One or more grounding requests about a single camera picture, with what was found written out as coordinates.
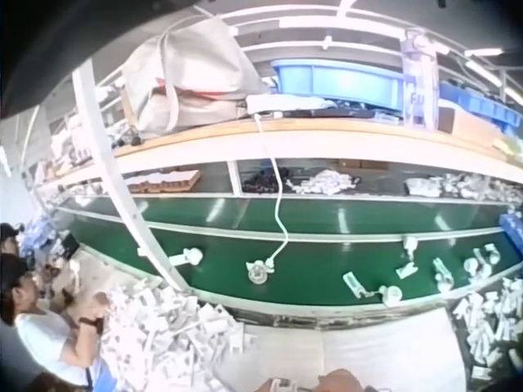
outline ceiling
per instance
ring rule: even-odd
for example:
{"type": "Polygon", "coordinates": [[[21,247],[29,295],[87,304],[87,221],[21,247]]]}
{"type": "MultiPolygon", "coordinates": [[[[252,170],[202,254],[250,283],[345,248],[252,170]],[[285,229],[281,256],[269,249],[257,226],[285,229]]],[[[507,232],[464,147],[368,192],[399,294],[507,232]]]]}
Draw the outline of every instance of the ceiling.
{"type": "MultiPolygon", "coordinates": [[[[399,50],[397,40],[382,35],[348,29],[280,29],[275,20],[282,16],[335,16],[339,5],[340,0],[215,0],[201,2],[197,7],[177,12],[134,29],[98,51],[92,57],[95,77],[98,82],[101,81],[107,74],[118,68],[146,39],[161,34],[173,22],[191,15],[220,14],[224,16],[227,24],[241,25],[238,28],[237,36],[241,47],[269,42],[322,41],[326,35],[331,35],[335,42],[355,42],[393,51],[399,50]],[[244,16],[227,15],[235,11],[269,6],[280,6],[280,9],[244,16]]],[[[507,22],[505,15],[495,6],[495,3],[488,1],[448,0],[447,8],[440,9],[436,0],[356,0],[347,16],[381,21],[399,27],[405,27],[407,24],[419,25],[448,38],[453,47],[461,47],[461,49],[479,47],[517,49],[521,47],[519,31],[507,22]]],[[[323,51],[320,47],[291,46],[253,50],[247,53],[262,76],[271,72],[271,60],[282,57],[354,60],[355,56],[360,56],[361,58],[356,60],[372,60],[373,63],[391,67],[398,66],[397,56],[387,57],[383,54],[350,51],[343,48],[329,48],[328,51],[323,51]]],[[[449,59],[442,61],[445,63],[443,66],[463,73],[462,66],[449,59]]],[[[518,78],[518,83],[523,85],[523,77],[520,78],[523,75],[516,72],[511,72],[510,75],[518,78]]],[[[58,86],[44,106],[50,121],[64,116],[74,107],[74,92],[70,78],[58,86]]]]}

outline blue box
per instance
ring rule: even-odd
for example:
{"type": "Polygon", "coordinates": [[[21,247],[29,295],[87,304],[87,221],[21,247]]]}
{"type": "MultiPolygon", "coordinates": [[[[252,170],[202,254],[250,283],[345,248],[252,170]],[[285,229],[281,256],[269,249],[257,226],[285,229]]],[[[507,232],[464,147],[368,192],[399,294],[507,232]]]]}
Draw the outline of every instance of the blue box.
{"type": "Polygon", "coordinates": [[[519,113],[474,91],[441,83],[440,98],[450,100],[467,112],[491,121],[506,135],[510,135],[520,126],[521,115],[519,113]]]}
{"type": "Polygon", "coordinates": [[[499,225],[520,255],[523,255],[523,221],[514,214],[502,214],[499,216],[499,225]]]}
{"type": "Polygon", "coordinates": [[[333,60],[277,60],[278,92],[403,110],[403,74],[333,60]]]}

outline cap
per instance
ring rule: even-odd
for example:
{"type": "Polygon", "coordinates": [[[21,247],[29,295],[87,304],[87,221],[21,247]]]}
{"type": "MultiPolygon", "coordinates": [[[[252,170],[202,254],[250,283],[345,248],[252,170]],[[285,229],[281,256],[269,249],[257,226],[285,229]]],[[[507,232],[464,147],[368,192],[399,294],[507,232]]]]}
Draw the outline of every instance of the cap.
{"type": "Polygon", "coordinates": [[[0,224],[0,242],[4,242],[8,238],[14,238],[19,234],[19,230],[15,229],[13,226],[8,223],[0,224]]]}
{"type": "Polygon", "coordinates": [[[27,264],[16,255],[3,253],[0,255],[0,280],[2,292],[18,286],[20,278],[28,272],[27,264]]]}

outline pile of white plastic parts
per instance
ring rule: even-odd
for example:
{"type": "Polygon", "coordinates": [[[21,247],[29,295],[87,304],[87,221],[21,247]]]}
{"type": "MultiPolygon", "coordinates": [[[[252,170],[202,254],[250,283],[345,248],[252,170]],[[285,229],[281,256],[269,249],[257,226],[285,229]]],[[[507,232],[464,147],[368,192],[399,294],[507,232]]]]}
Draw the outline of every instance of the pile of white plastic parts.
{"type": "Polygon", "coordinates": [[[110,315],[101,342],[102,358],[126,392],[229,389],[215,367],[253,343],[218,305],[199,306],[195,296],[141,281],[110,292],[110,315]]]}
{"type": "Polygon", "coordinates": [[[513,185],[500,180],[488,180],[479,175],[433,176],[431,178],[409,178],[405,185],[412,196],[439,198],[443,193],[453,197],[491,200],[520,205],[523,193],[513,185]]]}
{"type": "Polygon", "coordinates": [[[459,302],[453,314],[467,326],[467,343],[475,362],[472,378],[487,381],[491,368],[503,357],[499,346],[517,341],[523,333],[523,279],[503,278],[499,291],[473,292],[459,302]]]}
{"type": "Polygon", "coordinates": [[[348,174],[340,174],[334,170],[323,170],[314,177],[294,185],[287,180],[287,185],[297,194],[327,194],[332,196],[346,189],[356,187],[356,178],[348,174]]]}

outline green conveyor belt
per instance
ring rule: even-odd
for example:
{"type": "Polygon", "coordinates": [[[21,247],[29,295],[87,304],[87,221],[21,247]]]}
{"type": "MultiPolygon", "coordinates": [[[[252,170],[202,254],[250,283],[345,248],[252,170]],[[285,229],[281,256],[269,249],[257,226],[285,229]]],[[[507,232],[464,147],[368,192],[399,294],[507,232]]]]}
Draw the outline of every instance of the green conveyor belt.
{"type": "MultiPolygon", "coordinates": [[[[149,207],[146,221],[219,229],[280,232],[274,219],[274,199],[139,198],[149,207]]],[[[118,216],[110,198],[87,207],[69,202],[65,207],[118,216]]],[[[289,200],[280,217],[290,233],[404,234],[498,226],[506,206],[405,203],[384,201],[289,200]]]]}
{"type": "MultiPolygon", "coordinates": [[[[266,225],[269,220],[269,216],[264,220],[266,225]]],[[[361,224],[361,227],[368,227],[364,222],[361,224]]],[[[136,243],[124,225],[81,217],[76,218],[69,229],[81,243],[125,264],[154,273],[150,263],[136,254],[136,243]]],[[[267,258],[279,243],[152,231],[169,256],[180,253],[184,247],[198,247],[203,251],[204,259],[199,266],[185,265],[179,269],[192,287],[249,300],[294,305],[363,305],[378,302],[377,297],[356,300],[342,281],[342,275],[348,271],[353,271],[370,291],[386,284],[399,286],[405,299],[436,294],[432,267],[435,257],[440,257],[453,273],[456,287],[462,287],[468,284],[463,261],[472,256],[474,247],[487,243],[494,243],[502,255],[502,260],[494,267],[494,273],[520,261],[505,234],[427,241],[421,242],[416,251],[419,271],[400,280],[395,270],[407,260],[399,243],[290,243],[276,260],[276,273],[266,284],[256,286],[248,280],[245,262],[267,258]]]]}

